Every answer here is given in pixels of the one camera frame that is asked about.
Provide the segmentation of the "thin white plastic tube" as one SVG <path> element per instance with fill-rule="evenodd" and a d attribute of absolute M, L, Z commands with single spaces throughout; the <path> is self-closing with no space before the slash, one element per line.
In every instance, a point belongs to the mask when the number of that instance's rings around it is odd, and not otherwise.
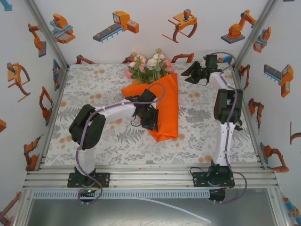
<path fill-rule="evenodd" d="M 182 209 L 180 207 L 176 207 L 174 205 L 170 205 L 170 204 L 167 204 L 167 203 L 164 203 L 164 202 L 160 202 L 160 201 L 156 201 L 156 200 L 151 200 L 151 199 L 145 199 L 145 198 L 134 198 L 134 200 L 140 200 L 140 201 L 144 201 L 144 202 L 151 202 L 151 203 L 155 203 L 155 204 L 158 204 L 158 205 L 166 206 L 166 207 L 172 208 L 174 210 L 178 210 L 178 211 L 184 212 L 184 213 L 186 213 L 186 214 L 188 214 L 190 216 L 193 216 L 195 218 L 203 220 L 203 221 L 205 221 L 207 223 L 212 223 L 212 221 L 209 220 L 209 219 L 207 219 L 207 218 L 204 218 L 204 217 L 202 217 L 200 215 L 197 215 L 195 213 L 192 213 L 192 212 L 190 212 L 188 210 L 185 210 L 185 209 Z"/>

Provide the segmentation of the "aluminium side rail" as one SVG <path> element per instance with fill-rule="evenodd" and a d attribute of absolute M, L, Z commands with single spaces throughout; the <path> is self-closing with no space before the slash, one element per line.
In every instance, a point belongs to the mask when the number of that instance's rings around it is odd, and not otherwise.
<path fill-rule="evenodd" d="M 234 84 L 235 84 L 236 88 L 243 90 L 243 87 L 240 83 L 238 71 L 235 68 L 233 69 L 232 75 L 233 75 L 233 81 L 234 81 Z M 251 141 L 252 141 L 252 144 L 253 144 L 254 152 L 255 152 L 256 156 L 259 157 L 261 167 L 264 170 L 267 170 L 267 164 L 264 160 L 264 156 L 263 156 L 263 153 L 262 153 L 262 150 L 261 150 L 260 140 L 258 138 L 258 135 L 255 133 L 256 131 L 255 131 L 253 123 L 252 123 L 252 116 L 251 116 L 250 111 L 249 111 L 248 102 L 247 102 L 247 99 L 245 97 L 244 91 L 243 91 L 243 100 L 242 100 L 242 111 L 243 111 L 243 114 L 244 114 L 246 125 L 247 125 L 249 133 L 250 133 L 250 137 L 251 137 Z"/>
<path fill-rule="evenodd" d="M 54 106 L 52 116 L 51 116 L 51 119 L 50 119 L 50 122 L 49 122 L 49 127 L 48 127 L 48 131 L 47 131 L 47 134 L 46 134 L 46 138 L 45 138 L 45 141 L 44 141 L 43 148 L 40 151 L 39 156 L 38 156 L 38 160 L 37 160 L 37 163 L 36 163 L 36 166 L 35 166 L 35 171 L 40 170 L 40 166 L 41 166 L 43 156 L 46 155 L 47 152 L 48 152 L 49 145 L 50 145 L 51 138 L 52 138 L 52 134 L 53 134 L 53 130 L 54 130 L 54 126 L 55 126 L 55 122 L 56 122 L 56 119 L 57 119 L 57 114 L 58 114 L 60 104 L 61 104 L 61 101 L 62 101 L 63 92 L 64 92 L 66 82 L 67 82 L 67 79 L 68 79 L 69 69 L 70 68 L 66 69 L 66 71 L 63 73 L 62 84 L 60 85 L 60 88 L 59 88 L 58 98 L 57 98 L 57 101 L 56 101 L 56 104 Z"/>

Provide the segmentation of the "aluminium corner post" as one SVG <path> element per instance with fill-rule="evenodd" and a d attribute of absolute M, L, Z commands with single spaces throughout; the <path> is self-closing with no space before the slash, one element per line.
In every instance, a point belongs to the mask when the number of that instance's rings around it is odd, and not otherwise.
<path fill-rule="evenodd" d="M 244 58 L 248 54 L 249 50 L 253 46 L 253 43 L 257 39 L 259 32 L 262 30 L 264 24 L 268 20 L 270 14 L 273 12 L 275 6 L 278 4 L 279 0 L 268 0 L 266 5 L 264 6 L 259 18 L 257 19 L 250 35 L 247 37 L 245 44 L 243 45 L 238 57 L 236 58 L 236 62 L 234 64 L 235 70 L 238 70 L 243 63 Z"/>
<path fill-rule="evenodd" d="M 24 2 L 26 4 L 28 10 L 30 11 L 31 15 L 35 19 L 38 27 L 40 28 L 40 30 L 44 34 L 44 36 L 46 38 L 46 41 L 48 42 L 48 44 L 52 48 L 52 51 L 53 51 L 54 55 L 57 57 L 58 61 L 61 63 L 60 66 L 65 71 L 67 71 L 69 69 L 69 65 L 68 65 L 65 57 L 63 56 L 62 51 L 59 49 L 59 46 L 58 46 L 56 40 L 54 39 L 54 37 L 53 37 L 46 21 L 44 20 L 43 15 L 39 11 L 35 1 L 34 0 L 24 0 Z"/>

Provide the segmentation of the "small black controller board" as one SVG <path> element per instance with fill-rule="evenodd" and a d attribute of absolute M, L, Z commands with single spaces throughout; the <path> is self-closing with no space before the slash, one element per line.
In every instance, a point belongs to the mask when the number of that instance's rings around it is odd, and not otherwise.
<path fill-rule="evenodd" d="M 96 190 L 80 190 L 78 193 L 78 200 L 80 201 L 81 205 L 89 205 L 91 202 L 96 201 L 96 198 Z"/>
<path fill-rule="evenodd" d="M 209 190 L 210 197 L 208 198 L 213 203 L 222 203 L 225 199 L 225 189 L 210 189 Z"/>

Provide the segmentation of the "cream fake flower stem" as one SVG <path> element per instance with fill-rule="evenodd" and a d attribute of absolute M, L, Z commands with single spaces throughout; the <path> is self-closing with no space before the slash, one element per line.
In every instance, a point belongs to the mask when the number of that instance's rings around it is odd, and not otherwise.
<path fill-rule="evenodd" d="M 146 83 L 145 57 L 135 52 L 131 54 L 131 57 L 133 58 L 134 63 L 133 66 L 131 66 L 133 68 L 133 76 L 135 76 L 140 83 Z"/>
<path fill-rule="evenodd" d="M 156 49 L 156 54 L 147 61 L 147 72 L 150 76 L 150 82 L 154 82 L 159 79 L 159 72 L 161 70 L 161 66 L 163 61 L 165 60 L 164 54 L 162 54 L 162 49 Z"/>

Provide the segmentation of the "orange wrapping paper sheet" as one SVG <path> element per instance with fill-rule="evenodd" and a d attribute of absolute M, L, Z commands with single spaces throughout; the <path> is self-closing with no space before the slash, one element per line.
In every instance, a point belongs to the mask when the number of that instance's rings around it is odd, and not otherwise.
<path fill-rule="evenodd" d="M 149 133 L 157 141 L 165 141 L 178 137 L 178 79 L 177 74 L 169 74 L 150 84 L 130 85 L 121 90 L 125 97 L 140 95 L 147 88 L 156 95 L 163 97 L 157 103 L 158 131 Z"/>

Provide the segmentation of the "aluminium frame rail with slots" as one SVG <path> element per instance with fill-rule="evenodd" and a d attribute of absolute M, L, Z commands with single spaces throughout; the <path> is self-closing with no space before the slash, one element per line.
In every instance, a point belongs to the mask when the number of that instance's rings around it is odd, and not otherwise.
<path fill-rule="evenodd" d="M 107 165 L 97 166 L 96 172 L 110 174 L 109 189 L 192 189 L 193 182 L 189 164 L 172 165 Z M 277 188 L 276 174 L 263 169 L 258 162 L 236 162 L 232 164 L 235 172 L 235 187 Z M 74 170 L 69 166 L 41 166 L 38 171 L 27 173 L 23 189 L 67 189 L 69 174 Z"/>

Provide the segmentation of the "grey floral tablecloth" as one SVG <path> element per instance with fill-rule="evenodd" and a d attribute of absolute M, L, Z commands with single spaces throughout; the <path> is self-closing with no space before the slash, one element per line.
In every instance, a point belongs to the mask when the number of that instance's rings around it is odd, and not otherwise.
<path fill-rule="evenodd" d="M 45 160 L 47 166 L 73 166 L 78 145 L 69 127 L 85 104 L 111 105 L 123 99 L 122 89 L 131 80 L 125 64 L 72 65 Z M 211 85 L 193 85 L 178 77 L 178 136 L 157 142 L 132 117 L 104 127 L 94 147 L 97 165 L 186 164 L 210 162 L 216 147 L 214 119 L 216 90 Z"/>

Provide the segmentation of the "grey metal base panel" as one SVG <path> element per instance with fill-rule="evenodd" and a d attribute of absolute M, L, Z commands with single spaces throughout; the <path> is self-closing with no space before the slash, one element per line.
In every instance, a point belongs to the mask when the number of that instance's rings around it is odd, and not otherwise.
<path fill-rule="evenodd" d="M 81 206 L 76 200 L 34 200 L 26 226 L 276 226 L 270 207 L 245 198 L 226 205 L 205 199 L 160 200 L 212 221 L 140 200 L 104 200 Z"/>

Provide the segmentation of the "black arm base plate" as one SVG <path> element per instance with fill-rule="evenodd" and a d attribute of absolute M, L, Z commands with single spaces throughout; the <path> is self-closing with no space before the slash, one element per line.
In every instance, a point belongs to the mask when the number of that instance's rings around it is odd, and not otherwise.
<path fill-rule="evenodd" d="M 110 173 L 94 173 L 91 175 L 96 179 L 104 188 L 109 187 L 110 182 Z M 100 186 L 89 177 L 82 175 L 82 174 L 76 174 L 76 173 L 70 173 L 69 178 L 67 181 L 67 187 L 68 188 L 84 188 L 84 187 L 97 187 L 100 188 Z"/>
<path fill-rule="evenodd" d="M 218 175 L 210 177 L 207 172 L 192 172 L 191 175 L 194 187 L 233 188 L 235 186 L 235 181 L 232 174 L 230 174 L 230 177 L 228 178 Z"/>

